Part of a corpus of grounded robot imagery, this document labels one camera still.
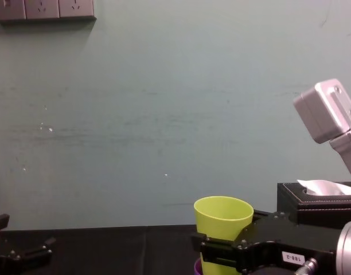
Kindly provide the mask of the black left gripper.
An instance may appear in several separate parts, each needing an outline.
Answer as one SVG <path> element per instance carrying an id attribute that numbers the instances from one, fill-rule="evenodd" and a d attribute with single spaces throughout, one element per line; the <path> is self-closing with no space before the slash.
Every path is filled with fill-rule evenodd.
<path id="1" fill-rule="evenodd" d="M 0 231 L 7 228 L 10 220 L 9 214 L 0 215 Z M 0 255 L 0 274 L 21 274 L 23 267 L 42 267 L 51 262 L 52 247 L 56 243 L 55 238 L 47 239 L 43 244 L 28 250 L 15 247 L 8 249 L 8 255 Z"/>

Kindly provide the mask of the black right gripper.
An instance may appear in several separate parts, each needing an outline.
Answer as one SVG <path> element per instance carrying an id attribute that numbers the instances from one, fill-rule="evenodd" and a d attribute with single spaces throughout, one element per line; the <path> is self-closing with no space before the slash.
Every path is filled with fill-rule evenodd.
<path id="1" fill-rule="evenodd" d="M 258 211 L 235 239 L 245 241 L 244 245 L 203 233 L 192 233 L 190 239 L 204 262 L 231 267 L 241 274 L 268 266 L 296 271 L 307 261 L 314 261 L 314 274 L 344 274 L 341 235 L 341 229 L 291 222 L 287 212 Z"/>

